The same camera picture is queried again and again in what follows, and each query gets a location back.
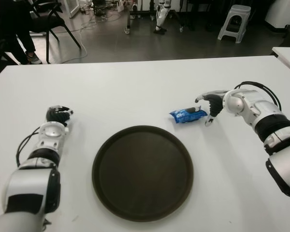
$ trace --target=round tray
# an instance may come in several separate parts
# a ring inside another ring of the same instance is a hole
[[[169,132],[136,126],[109,138],[92,167],[94,189],[106,208],[131,221],[154,221],[188,197],[193,166],[184,145]]]

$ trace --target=floor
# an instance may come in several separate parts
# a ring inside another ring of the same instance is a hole
[[[155,22],[149,17],[134,19],[131,21],[129,35],[124,33],[127,24],[127,11],[118,13],[108,12],[107,21],[94,23],[91,15],[77,13],[73,19],[62,14],[66,24],[80,41],[80,29],[82,43],[87,50],[80,51],[71,37],[64,32],[64,28],[56,28],[54,31],[60,39],[60,43],[50,35],[50,62],[62,63],[89,63],[89,62],[119,62],[119,61],[143,61],[166,59],[190,59],[190,58],[217,58],[236,56],[261,56],[271,53],[273,46],[282,42],[282,34],[271,32],[264,25],[253,25],[247,29],[241,44],[235,44],[233,39],[217,40],[220,27],[214,26],[212,32],[205,30],[205,19],[200,16],[196,20],[196,30],[189,31],[184,28],[179,31],[179,24],[174,18],[167,18],[164,27],[165,35],[153,34]],[[34,36],[37,55],[43,63],[46,63],[45,37]]]

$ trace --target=robot finger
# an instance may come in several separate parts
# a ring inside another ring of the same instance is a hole
[[[198,103],[200,100],[206,100],[206,96],[208,95],[218,95],[223,98],[227,92],[228,90],[216,90],[216,91],[207,92],[198,96],[195,102]]]

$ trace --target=wheel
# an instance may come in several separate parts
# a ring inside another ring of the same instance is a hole
[[[125,28],[124,32],[125,32],[126,35],[129,35],[130,34],[130,28]]]

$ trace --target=person's leg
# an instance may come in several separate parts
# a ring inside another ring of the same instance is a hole
[[[21,30],[21,31],[17,32],[17,35],[18,35],[19,40],[21,41],[21,43],[25,47],[27,60],[31,64],[42,64],[40,59],[34,53],[35,47],[34,47],[34,43],[32,41],[32,38],[30,36],[29,31],[28,30],[27,31]]]
[[[28,5],[23,1],[14,2],[14,14],[15,31],[26,50],[28,61],[31,64],[41,64],[42,62],[34,53],[35,47],[29,32],[33,22]]]
[[[21,43],[23,44],[25,50],[27,53],[34,53],[35,52],[35,47],[34,43],[32,41],[32,38],[30,36],[30,32],[27,31],[18,31],[17,36]]]
[[[9,51],[13,54],[13,56],[21,63],[21,64],[29,64],[27,55],[25,54],[24,50],[20,46],[16,35],[9,36],[5,38]]]

